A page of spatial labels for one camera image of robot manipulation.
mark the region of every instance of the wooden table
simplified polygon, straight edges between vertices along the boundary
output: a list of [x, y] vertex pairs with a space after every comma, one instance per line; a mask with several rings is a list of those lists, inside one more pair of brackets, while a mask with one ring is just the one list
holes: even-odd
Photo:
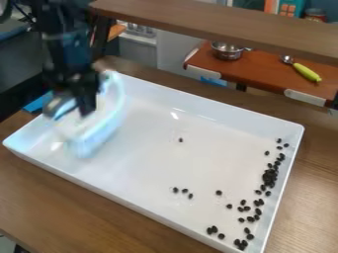
[[[338, 252], [338, 121], [278, 99], [206, 86], [192, 79], [107, 58], [97, 67], [303, 124], [306, 128], [266, 252]], [[0, 125], [6, 136], [33, 117]], [[0, 147], [0, 228], [36, 252], [216, 252]]]
[[318, 73], [323, 81], [316, 85], [291, 66], [281, 63], [278, 55], [260, 50], [244, 51], [243, 57], [235, 61], [219, 60], [212, 55], [210, 42], [204, 42], [194, 50], [185, 61], [184, 68], [317, 106], [331, 107], [338, 92], [338, 67], [298, 58], [296, 62]]

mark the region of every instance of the coffee bean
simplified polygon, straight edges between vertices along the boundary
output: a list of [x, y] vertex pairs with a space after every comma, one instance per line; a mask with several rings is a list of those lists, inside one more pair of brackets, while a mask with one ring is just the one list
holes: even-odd
[[208, 234], [208, 235], [212, 235], [212, 229], [211, 229], [211, 227], [208, 227], [208, 228], [207, 228], [207, 234]]
[[250, 229], [248, 227], [244, 228], [244, 232], [247, 233], [247, 234], [251, 233], [251, 231], [250, 231]]
[[246, 236], [246, 238], [248, 239], [248, 240], [252, 240], [252, 239], [254, 239], [255, 238], [255, 236], [253, 235], [253, 234], [248, 234], [247, 236]]
[[255, 221], [255, 218], [252, 217], [252, 216], [247, 216], [246, 220], [248, 220], [249, 222], [253, 222], [253, 221]]
[[212, 230], [212, 233], [217, 233], [218, 232], [218, 228], [215, 225], [213, 225], [211, 227], [211, 230]]
[[247, 246], [248, 246], [248, 242], [247, 242], [246, 240], [242, 240], [242, 245], [243, 245], [244, 247], [247, 247]]
[[262, 211], [260, 209], [255, 209], [255, 212], [258, 214], [258, 215], [262, 215]]
[[219, 240], [222, 240], [222, 239], [224, 239], [224, 238], [225, 238], [225, 235], [224, 235], [224, 234], [220, 233], [220, 234], [218, 235], [218, 239], [219, 239]]

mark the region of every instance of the bean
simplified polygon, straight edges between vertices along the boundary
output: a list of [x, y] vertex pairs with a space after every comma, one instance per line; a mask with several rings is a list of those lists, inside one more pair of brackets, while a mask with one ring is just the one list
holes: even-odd
[[212, 230], [212, 233], [217, 233], [218, 232], [218, 228], [215, 225], [213, 225], [211, 227], [211, 230]]
[[258, 214], [258, 215], [262, 215], [262, 211], [260, 209], [256, 209], [255, 212]]
[[247, 236], [246, 236], [246, 238], [248, 239], [248, 240], [252, 240], [252, 239], [254, 239], [255, 238], [255, 236], [253, 235], [253, 234], [248, 234]]
[[244, 232], [247, 233], [247, 234], [251, 233], [251, 231], [250, 231], [250, 229], [248, 227], [244, 228]]
[[225, 238], [225, 235], [223, 234], [223, 233], [220, 233], [219, 235], [218, 235], [218, 239], [219, 240], [222, 240], [222, 239], [224, 239]]

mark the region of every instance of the white tray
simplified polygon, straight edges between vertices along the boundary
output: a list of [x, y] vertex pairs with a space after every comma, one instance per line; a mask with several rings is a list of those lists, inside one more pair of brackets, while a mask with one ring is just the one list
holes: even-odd
[[[99, 195], [158, 220], [224, 252], [244, 239], [244, 227], [255, 235], [245, 252], [263, 252], [286, 186], [303, 126], [228, 106], [122, 74], [128, 103], [121, 128], [93, 158], [78, 159], [66, 151], [49, 122], [37, 117], [3, 144], [21, 158]], [[261, 219], [238, 222], [242, 199], [252, 201], [267, 163], [281, 151], [276, 139], [290, 144], [286, 161]], [[173, 194], [188, 188], [194, 198]], [[216, 190], [223, 196], [217, 197]], [[225, 208], [233, 204], [233, 209]], [[224, 240], [206, 233], [216, 225]]]

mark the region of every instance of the metal bowl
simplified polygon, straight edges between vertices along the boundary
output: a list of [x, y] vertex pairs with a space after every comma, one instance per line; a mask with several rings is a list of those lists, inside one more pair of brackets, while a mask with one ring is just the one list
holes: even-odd
[[213, 55], [222, 60], [235, 60], [242, 56], [244, 47], [225, 43], [225, 42], [213, 42], [211, 44]]

